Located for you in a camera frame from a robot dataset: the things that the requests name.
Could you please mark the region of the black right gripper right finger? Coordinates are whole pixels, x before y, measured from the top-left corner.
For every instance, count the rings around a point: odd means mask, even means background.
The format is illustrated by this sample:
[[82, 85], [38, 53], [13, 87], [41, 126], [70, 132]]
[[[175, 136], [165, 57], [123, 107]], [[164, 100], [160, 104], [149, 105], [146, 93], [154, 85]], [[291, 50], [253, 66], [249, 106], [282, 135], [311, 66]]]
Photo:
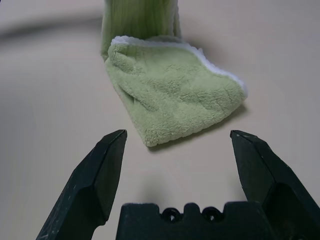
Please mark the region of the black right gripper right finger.
[[318, 240], [320, 208], [293, 170], [256, 135], [230, 132], [238, 175], [248, 201], [261, 204], [280, 240]]

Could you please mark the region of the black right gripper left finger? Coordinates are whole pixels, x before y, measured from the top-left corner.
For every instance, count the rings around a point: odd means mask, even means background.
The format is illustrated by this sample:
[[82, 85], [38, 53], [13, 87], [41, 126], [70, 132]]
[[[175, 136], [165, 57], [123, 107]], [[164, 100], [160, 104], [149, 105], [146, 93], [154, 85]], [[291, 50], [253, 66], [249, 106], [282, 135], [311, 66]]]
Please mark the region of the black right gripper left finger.
[[39, 240], [90, 240], [108, 221], [120, 180], [127, 131], [104, 136], [70, 175]]

